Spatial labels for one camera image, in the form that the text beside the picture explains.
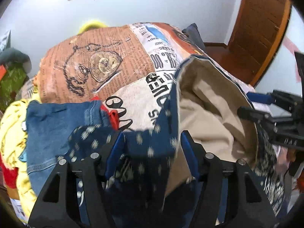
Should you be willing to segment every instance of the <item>beige garment lining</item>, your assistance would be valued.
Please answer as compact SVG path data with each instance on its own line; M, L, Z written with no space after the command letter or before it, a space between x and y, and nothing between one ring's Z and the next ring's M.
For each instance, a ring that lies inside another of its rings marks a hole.
M241 120L240 106L251 107L238 86L220 72L211 61L192 57L177 79L179 135L188 130L206 152L222 160L243 158L253 167L257 156L257 130L253 122ZM191 173L180 138L165 195L170 194Z

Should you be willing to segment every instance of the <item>yellow round object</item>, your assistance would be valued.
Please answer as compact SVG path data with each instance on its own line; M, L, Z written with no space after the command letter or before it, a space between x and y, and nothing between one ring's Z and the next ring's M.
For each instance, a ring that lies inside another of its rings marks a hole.
M80 27L78 34L86 32L90 29L102 28L102 27L108 27L108 26L105 23L102 23L97 20L89 21L85 23L82 27Z

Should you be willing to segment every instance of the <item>yellow clothing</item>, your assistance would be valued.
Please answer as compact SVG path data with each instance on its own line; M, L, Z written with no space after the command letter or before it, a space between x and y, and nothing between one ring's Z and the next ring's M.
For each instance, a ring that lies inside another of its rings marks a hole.
M21 124L26 118L26 109L29 102L37 100L41 102L37 88L31 99L21 99L10 104L0 122L0 153L3 163L7 168L18 167L16 186L20 197L20 203L25 214L29 217L34 207L37 196L32 190L27 174L26 162L21 162L18 157L25 148L27 133L22 130Z

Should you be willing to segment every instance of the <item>baseboard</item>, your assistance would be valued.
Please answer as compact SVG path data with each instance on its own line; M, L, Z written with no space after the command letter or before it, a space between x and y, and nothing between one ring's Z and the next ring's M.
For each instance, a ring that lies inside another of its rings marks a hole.
M206 47L209 47L209 46L213 46L213 47L223 47L223 48L227 48L227 45L226 44L224 44L224 43L205 43L204 42L204 45L206 46Z

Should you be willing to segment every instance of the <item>door frame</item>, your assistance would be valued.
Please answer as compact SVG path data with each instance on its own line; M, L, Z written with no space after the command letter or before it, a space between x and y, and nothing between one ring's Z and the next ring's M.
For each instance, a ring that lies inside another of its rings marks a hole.
M229 43L228 43L228 46L227 46L228 49L231 46L231 43L233 42L234 37L235 37L235 33L240 26L241 16L242 16L244 7L245 7L245 0L241 0L239 13L237 15L237 19L235 21L235 25L234 25L234 28L233 28L233 31L232 31L232 34L231 34L231 37L230 37L230 40L229 40ZM276 35L276 38L274 40L274 43L271 46L264 62L262 63L261 67L259 68L258 72L255 74L252 81L250 82L251 86L255 86L257 84L257 82L260 80L260 78L263 76L263 74L267 70L268 66L272 62L272 59L275 56L277 50L279 49L279 47L281 45L281 42L282 42L282 39L284 38L286 29L287 29L288 21L289 21L289 18L290 18L290 12L291 12L291 3L290 3L289 0L286 0L282 21L281 21L278 33Z

